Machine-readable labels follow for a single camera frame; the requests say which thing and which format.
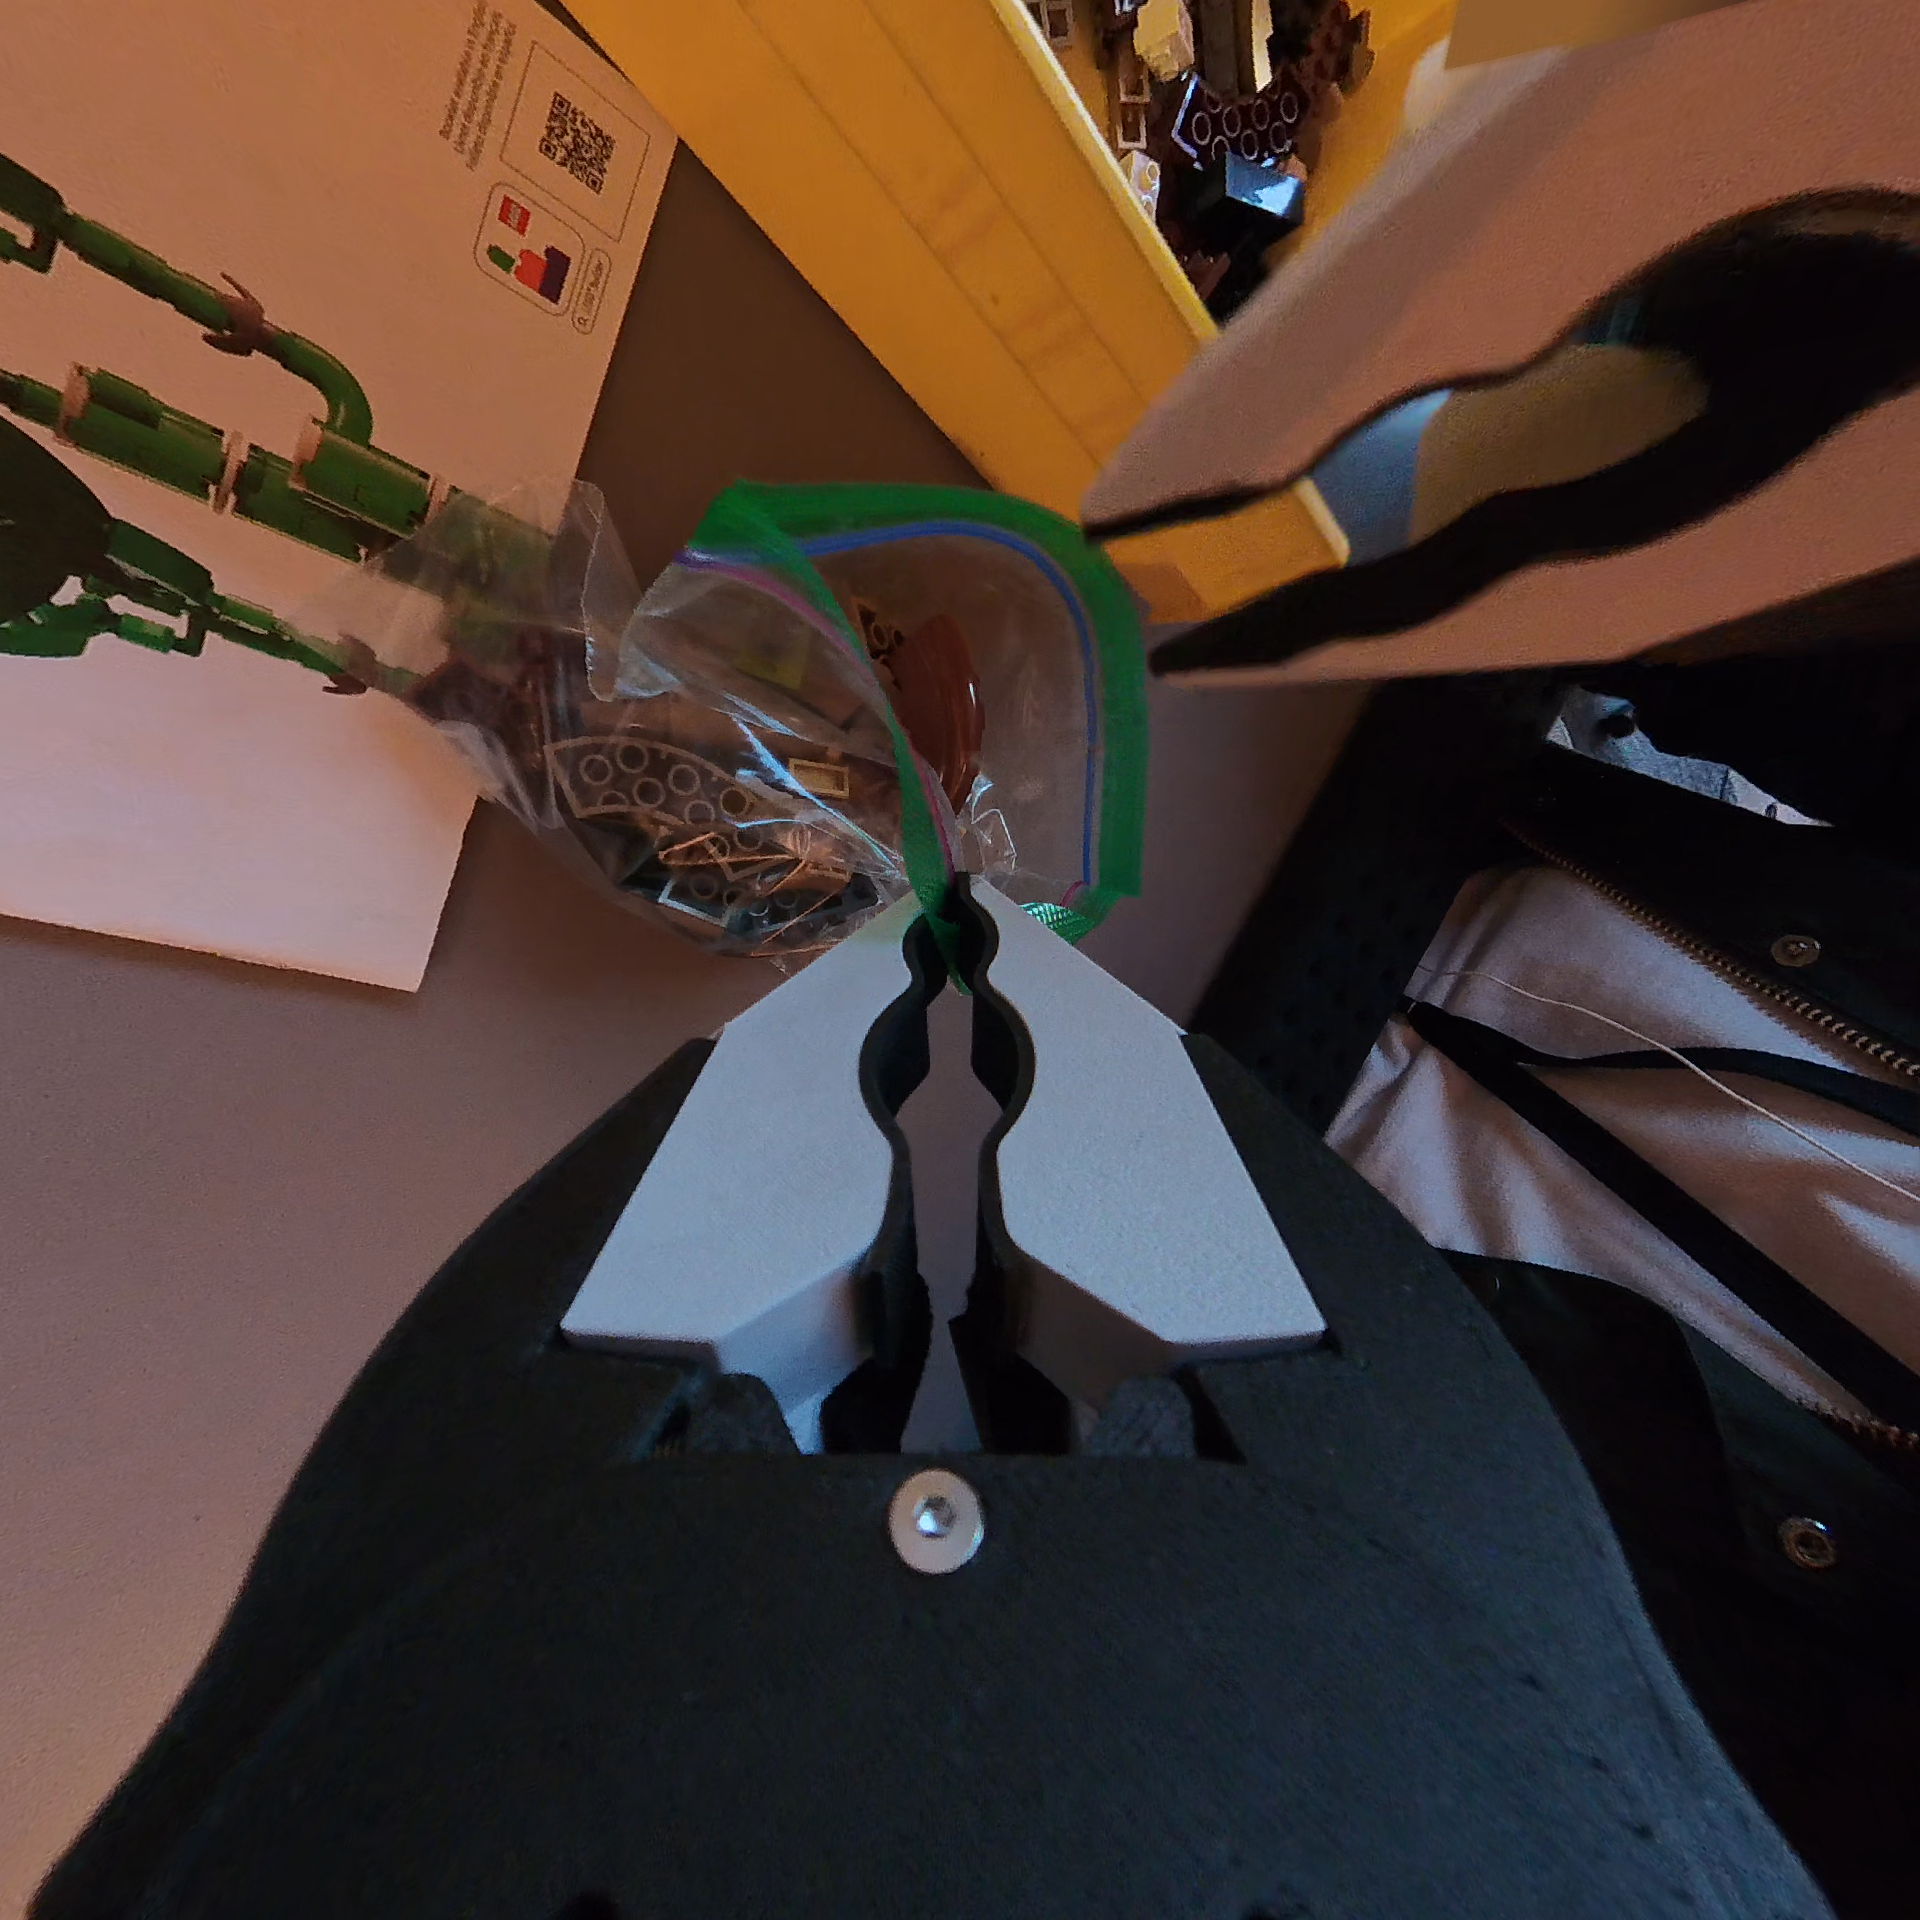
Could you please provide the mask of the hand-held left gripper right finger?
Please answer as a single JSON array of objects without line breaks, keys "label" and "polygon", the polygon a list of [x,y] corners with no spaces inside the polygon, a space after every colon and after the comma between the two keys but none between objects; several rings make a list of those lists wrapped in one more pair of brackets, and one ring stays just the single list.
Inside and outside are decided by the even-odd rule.
[{"label": "hand-held left gripper right finger", "polygon": [[1269,1361],[1329,1321],[1188,1035],[966,882],[975,1176],[966,1399],[983,1450],[1067,1455],[1139,1378]]}]

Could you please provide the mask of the black perforated chair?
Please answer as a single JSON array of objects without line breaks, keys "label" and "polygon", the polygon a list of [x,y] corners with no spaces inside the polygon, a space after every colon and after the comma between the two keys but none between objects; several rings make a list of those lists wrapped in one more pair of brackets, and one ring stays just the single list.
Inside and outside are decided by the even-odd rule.
[{"label": "black perforated chair", "polygon": [[1502,809],[1561,671],[1383,685],[1213,972],[1190,1026],[1324,1133],[1459,891],[1522,857]]}]

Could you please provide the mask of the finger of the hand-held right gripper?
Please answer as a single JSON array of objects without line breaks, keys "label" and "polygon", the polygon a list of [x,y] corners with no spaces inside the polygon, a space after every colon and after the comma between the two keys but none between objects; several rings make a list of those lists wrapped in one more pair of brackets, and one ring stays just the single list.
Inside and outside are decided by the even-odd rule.
[{"label": "finger of the hand-held right gripper", "polygon": [[1275,490],[1374,410],[1521,367],[1737,212],[1914,195],[1916,59],[1916,2],[1764,2],[1473,69],[1147,410],[1084,525]]},{"label": "finger of the hand-held right gripper", "polygon": [[1325,640],[1291,658],[1174,664],[1178,685],[1278,688],[1409,681],[1527,667],[1804,653],[1916,636],[1918,397],[1836,428],[1755,493],[1661,541],[1551,562],[1467,605],[1383,639]]}]

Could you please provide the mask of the grey desk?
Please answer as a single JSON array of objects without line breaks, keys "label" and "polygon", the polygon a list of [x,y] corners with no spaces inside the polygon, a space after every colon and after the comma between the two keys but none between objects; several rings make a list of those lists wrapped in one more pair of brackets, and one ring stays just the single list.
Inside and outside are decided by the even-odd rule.
[{"label": "grey desk", "polygon": [[[730,479],[979,485],[685,149],[583,475],[647,570]],[[1087,954],[1187,1025],[1367,699],[1151,685],[1142,898]],[[4,921],[4,1915],[175,1706],[420,1285],[780,984],[494,805],[415,995]]]}]

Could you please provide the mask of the yellow plastic storage bin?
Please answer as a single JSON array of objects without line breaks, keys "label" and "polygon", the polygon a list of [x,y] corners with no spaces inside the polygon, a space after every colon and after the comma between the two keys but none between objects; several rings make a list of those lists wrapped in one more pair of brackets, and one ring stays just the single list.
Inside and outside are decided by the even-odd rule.
[{"label": "yellow plastic storage bin", "polygon": [[1213,340],[1026,5],[567,5],[900,389],[1075,517]]}]

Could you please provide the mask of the small cluster of toy bricks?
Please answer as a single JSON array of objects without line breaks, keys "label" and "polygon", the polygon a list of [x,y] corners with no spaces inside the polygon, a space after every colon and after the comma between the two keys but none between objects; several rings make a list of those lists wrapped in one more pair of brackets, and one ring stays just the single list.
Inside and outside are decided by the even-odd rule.
[{"label": "small cluster of toy bricks", "polygon": [[956,616],[753,567],[673,567],[612,618],[457,589],[404,699],[625,905],[801,960],[903,897],[949,903],[988,704]]}]

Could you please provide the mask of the dark green jacket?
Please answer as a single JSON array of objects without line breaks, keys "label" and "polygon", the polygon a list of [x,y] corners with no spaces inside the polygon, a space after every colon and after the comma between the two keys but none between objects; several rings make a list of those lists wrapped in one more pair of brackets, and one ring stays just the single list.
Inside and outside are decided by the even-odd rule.
[{"label": "dark green jacket", "polygon": [[[1561,868],[1733,980],[1916,1079],[1916,875],[1730,767],[1617,759],[1566,717],[1502,809],[1514,866]],[[1413,1007],[1414,1032],[1881,1405],[1916,1377],[1521,1069],[1517,1042]],[[1446,1253],[1598,1482],[1715,1732],[1838,1882],[1916,1849],[1916,1434],[1769,1388],[1611,1282]]]}]

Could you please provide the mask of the plant building instruction booklet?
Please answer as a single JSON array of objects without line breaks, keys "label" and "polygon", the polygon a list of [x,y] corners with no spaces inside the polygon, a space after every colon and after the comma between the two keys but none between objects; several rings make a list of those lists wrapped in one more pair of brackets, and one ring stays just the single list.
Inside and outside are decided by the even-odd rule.
[{"label": "plant building instruction booklet", "polygon": [[4,5],[4,912],[413,993],[474,780],[284,657],[579,472],[676,151],[559,5]]}]

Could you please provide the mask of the pile of toy building bricks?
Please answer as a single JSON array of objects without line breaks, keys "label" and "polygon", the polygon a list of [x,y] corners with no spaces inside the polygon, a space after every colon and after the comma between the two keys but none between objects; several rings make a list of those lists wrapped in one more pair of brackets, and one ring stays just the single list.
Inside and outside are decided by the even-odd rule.
[{"label": "pile of toy building bricks", "polygon": [[1346,2],[1026,2],[1054,52],[1099,74],[1109,141],[1215,322],[1306,225],[1325,131],[1375,66]]}]

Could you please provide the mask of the clear zip bag green seal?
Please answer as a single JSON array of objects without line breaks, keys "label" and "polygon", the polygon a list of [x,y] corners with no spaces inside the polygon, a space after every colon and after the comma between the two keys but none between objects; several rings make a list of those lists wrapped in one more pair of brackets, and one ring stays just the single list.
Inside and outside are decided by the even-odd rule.
[{"label": "clear zip bag green seal", "polygon": [[453,493],[319,603],[343,680],[629,911],[807,963],[957,875],[1078,943],[1139,897],[1145,649],[1021,497],[725,488],[642,583],[588,483]]}]

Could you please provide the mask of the white shirt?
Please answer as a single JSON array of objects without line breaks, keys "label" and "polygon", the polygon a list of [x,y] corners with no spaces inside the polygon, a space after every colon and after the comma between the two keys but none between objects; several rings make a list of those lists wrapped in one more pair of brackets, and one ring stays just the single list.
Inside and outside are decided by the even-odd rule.
[{"label": "white shirt", "polygon": [[[1667,1178],[1916,1377],[1916,1079],[1733,980],[1554,866],[1470,880],[1405,988],[1517,1042],[1521,1069]],[[1331,1124],[1335,1152],[1435,1248],[1611,1282],[1769,1388],[1916,1434],[1741,1304],[1539,1124],[1391,1016]]]}]

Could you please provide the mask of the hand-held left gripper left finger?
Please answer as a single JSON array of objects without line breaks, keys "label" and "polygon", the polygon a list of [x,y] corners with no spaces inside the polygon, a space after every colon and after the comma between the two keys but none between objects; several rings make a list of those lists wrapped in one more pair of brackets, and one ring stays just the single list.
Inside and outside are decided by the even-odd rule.
[{"label": "hand-held left gripper left finger", "polygon": [[947,960],[915,897],[725,1025],[559,1331],[759,1378],[802,1452],[894,1455],[921,1388],[903,1105]]}]

